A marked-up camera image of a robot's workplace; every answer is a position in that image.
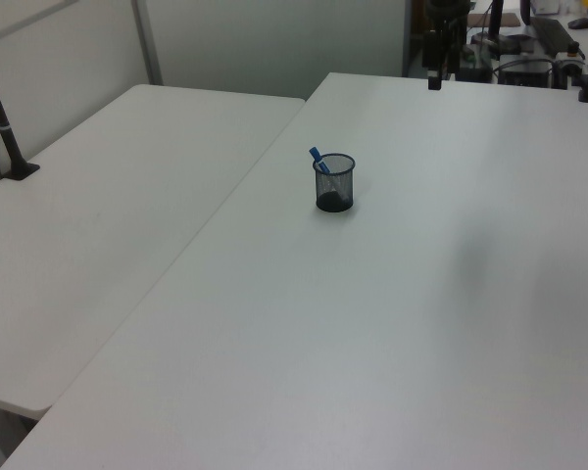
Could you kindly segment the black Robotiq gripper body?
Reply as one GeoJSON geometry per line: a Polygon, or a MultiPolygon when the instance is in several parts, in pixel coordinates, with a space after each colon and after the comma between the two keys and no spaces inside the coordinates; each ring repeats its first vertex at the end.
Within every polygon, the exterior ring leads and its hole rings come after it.
{"type": "Polygon", "coordinates": [[[456,19],[466,17],[469,10],[469,0],[426,1],[426,15],[436,31],[441,31],[456,19]]]}

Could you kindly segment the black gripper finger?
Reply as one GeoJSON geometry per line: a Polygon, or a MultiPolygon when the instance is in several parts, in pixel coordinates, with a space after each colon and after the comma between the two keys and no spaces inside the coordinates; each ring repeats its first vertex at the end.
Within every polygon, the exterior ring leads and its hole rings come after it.
{"type": "Polygon", "coordinates": [[[449,31],[446,50],[446,74],[455,75],[461,67],[462,53],[466,44],[466,30],[464,28],[449,31]]]}
{"type": "Polygon", "coordinates": [[[429,90],[440,90],[444,64],[444,43],[442,32],[430,30],[423,36],[422,66],[427,69],[427,86],[429,90]]]}

